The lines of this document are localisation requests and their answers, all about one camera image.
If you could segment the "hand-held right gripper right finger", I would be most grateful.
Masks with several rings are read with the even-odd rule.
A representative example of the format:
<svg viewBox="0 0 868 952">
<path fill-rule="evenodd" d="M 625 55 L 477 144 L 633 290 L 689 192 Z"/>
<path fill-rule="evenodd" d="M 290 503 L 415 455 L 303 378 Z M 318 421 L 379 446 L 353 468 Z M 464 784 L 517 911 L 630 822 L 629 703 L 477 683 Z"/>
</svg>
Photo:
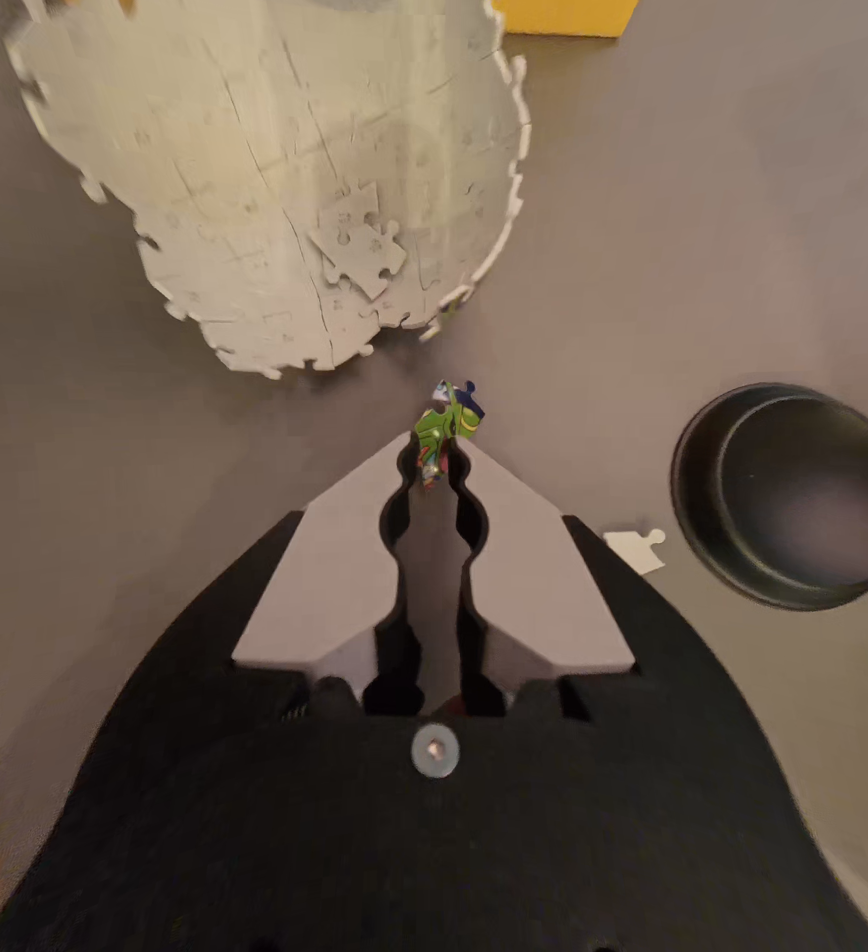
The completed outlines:
<svg viewBox="0 0 868 952">
<path fill-rule="evenodd" d="M 474 444 L 448 481 L 469 548 L 457 610 L 467 715 L 503 715 L 524 685 L 625 675 L 631 648 L 559 508 Z"/>
</svg>

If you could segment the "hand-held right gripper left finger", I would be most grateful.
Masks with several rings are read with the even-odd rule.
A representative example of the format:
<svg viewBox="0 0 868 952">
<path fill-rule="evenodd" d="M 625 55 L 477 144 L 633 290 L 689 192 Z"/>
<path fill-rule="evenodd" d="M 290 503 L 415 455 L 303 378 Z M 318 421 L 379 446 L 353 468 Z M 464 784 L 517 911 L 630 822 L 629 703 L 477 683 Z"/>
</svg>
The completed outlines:
<svg viewBox="0 0 868 952">
<path fill-rule="evenodd" d="M 344 681 L 371 715 L 415 715 L 421 647 L 397 543 L 418 441 L 405 432 L 306 507 L 232 653 L 239 666 Z"/>
</svg>

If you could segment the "colourful puzzle piece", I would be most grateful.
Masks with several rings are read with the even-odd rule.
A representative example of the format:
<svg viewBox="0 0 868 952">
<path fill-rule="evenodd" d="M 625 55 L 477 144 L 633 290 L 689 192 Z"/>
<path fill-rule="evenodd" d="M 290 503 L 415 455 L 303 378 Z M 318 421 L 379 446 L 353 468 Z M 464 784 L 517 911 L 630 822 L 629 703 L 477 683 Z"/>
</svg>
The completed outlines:
<svg viewBox="0 0 868 952">
<path fill-rule="evenodd" d="M 441 380 L 431 394 L 429 406 L 416 422 L 417 469 L 425 490 L 446 474 L 451 442 L 472 438 L 483 422 L 486 412 L 477 402 L 475 391 L 476 385 L 471 380 L 462 386 Z"/>
</svg>

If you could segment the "joined pair of puzzle pieces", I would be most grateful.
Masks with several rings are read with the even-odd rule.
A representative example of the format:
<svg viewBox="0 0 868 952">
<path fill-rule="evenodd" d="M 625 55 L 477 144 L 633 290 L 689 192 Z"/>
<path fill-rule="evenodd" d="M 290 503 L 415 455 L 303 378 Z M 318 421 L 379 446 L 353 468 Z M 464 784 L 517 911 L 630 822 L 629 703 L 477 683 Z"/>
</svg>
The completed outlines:
<svg viewBox="0 0 868 952">
<path fill-rule="evenodd" d="M 406 251 L 396 237 L 396 221 L 379 224 L 377 184 L 354 186 L 321 208 L 309 239 L 321 252 L 323 278 L 330 286 L 348 282 L 375 302 L 404 267 Z"/>
</svg>

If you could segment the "partly built puzzle ball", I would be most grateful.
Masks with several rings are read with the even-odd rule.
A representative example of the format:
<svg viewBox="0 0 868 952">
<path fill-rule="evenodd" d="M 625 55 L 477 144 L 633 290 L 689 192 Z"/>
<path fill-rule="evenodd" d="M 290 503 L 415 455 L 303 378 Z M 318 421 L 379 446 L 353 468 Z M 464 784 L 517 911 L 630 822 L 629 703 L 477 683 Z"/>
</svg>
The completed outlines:
<svg viewBox="0 0 868 952">
<path fill-rule="evenodd" d="M 523 58 L 476 1 L 24 2 L 23 100 L 148 281 L 231 370 L 279 379 L 437 332 L 507 242 L 530 145 Z M 404 267 L 375 302 L 323 278 L 318 211 L 375 181 Z"/>
</svg>

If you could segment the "black round ball stand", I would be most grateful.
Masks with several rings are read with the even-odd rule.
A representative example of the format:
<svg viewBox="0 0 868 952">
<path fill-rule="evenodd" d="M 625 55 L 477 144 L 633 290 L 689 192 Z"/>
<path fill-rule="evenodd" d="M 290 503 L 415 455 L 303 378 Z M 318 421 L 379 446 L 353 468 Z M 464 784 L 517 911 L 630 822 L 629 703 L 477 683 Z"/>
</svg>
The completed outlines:
<svg viewBox="0 0 868 952">
<path fill-rule="evenodd" d="M 868 417 L 760 383 L 702 407 L 678 438 L 671 504 L 693 552 L 745 597 L 823 611 L 868 593 Z"/>
</svg>

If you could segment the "yellow cardboard box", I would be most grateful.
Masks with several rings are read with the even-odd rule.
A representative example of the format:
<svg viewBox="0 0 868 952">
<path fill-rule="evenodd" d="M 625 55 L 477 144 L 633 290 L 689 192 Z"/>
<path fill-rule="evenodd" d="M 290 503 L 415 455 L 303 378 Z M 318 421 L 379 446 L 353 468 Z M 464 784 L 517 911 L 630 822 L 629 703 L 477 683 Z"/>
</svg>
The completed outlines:
<svg viewBox="0 0 868 952">
<path fill-rule="evenodd" d="M 507 33 L 618 39 L 638 1 L 492 1 Z"/>
</svg>

